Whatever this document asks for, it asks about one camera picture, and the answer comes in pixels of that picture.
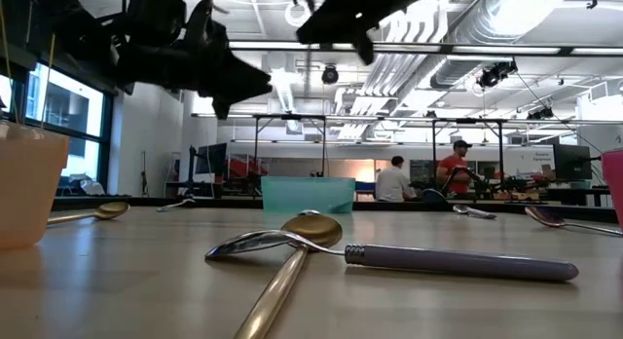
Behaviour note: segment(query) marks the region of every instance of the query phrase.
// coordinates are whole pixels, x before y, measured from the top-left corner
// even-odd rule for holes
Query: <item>person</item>
[[[391,158],[391,167],[379,172],[377,177],[376,198],[379,202],[402,203],[415,198],[409,187],[409,179],[402,174],[405,160],[401,156]]]
[[[441,185],[446,184],[454,168],[467,168],[467,162],[463,158],[467,155],[467,149],[471,148],[471,146],[464,140],[457,140],[453,144],[454,154],[442,160],[437,167],[437,179]],[[463,171],[458,172],[453,181],[450,182],[448,192],[454,192],[459,195],[467,194],[470,179],[467,173]]]

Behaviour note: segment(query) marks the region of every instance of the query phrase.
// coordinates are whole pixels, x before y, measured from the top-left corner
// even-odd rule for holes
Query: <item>purple handle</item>
[[[370,267],[535,281],[569,281],[578,274],[575,265],[562,260],[414,247],[347,245],[345,259]]]

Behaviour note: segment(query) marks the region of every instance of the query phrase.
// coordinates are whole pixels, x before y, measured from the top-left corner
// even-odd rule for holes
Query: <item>wooden table surface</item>
[[[289,246],[231,263],[214,245],[285,216],[253,209],[135,207],[116,221],[55,225],[29,249],[0,252],[0,337],[214,338],[238,329]],[[339,216],[346,243],[567,259],[571,283],[515,282],[347,267],[313,254],[271,332],[279,339],[623,338],[623,241],[552,230],[523,215],[447,212]]]

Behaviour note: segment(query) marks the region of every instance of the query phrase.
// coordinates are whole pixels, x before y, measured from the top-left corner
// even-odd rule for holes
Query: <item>spoon handle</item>
[[[307,254],[308,248],[306,246],[297,247],[271,282],[266,285],[253,309],[240,325],[234,339],[261,339],[266,336],[281,308],[281,304],[283,304],[292,284],[299,276]]]
[[[599,231],[599,232],[603,232],[603,233],[608,233],[610,235],[614,235],[614,236],[617,236],[617,237],[623,237],[623,233],[621,233],[619,231],[607,229],[607,228],[593,227],[593,226],[582,225],[582,224],[575,224],[575,223],[568,223],[568,222],[565,223],[565,225],[573,226],[573,227],[579,227],[579,228],[585,228],[585,229],[590,229],[590,230],[593,230],[593,231]]]
[[[62,222],[69,222],[69,221],[73,221],[73,220],[77,220],[77,219],[81,219],[81,218],[87,218],[87,217],[93,217],[93,213],[81,213],[81,214],[77,214],[77,215],[69,215],[69,216],[61,216],[61,217],[53,217],[53,218],[48,218],[48,224],[57,224],[57,223],[62,223]]]
[[[567,261],[380,245],[347,245],[345,259],[348,264],[487,278],[561,282],[578,274]]]

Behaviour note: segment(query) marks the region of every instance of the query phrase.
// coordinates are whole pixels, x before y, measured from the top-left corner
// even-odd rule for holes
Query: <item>gold spoon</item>
[[[325,247],[336,244],[342,238],[342,226],[338,221],[322,214],[299,215],[285,222],[281,229],[296,233]],[[266,336],[301,271],[308,250],[307,246],[299,245],[285,261],[279,272],[264,288],[234,339],[260,339]]]
[[[81,218],[95,217],[97,219],[111,219],[126,213],[129,210],[129,204],[123,202],[107,203],[99,206],[95,211],[90,213],[82,213],[69,216],[48,218],[48,225],[69,222]]]

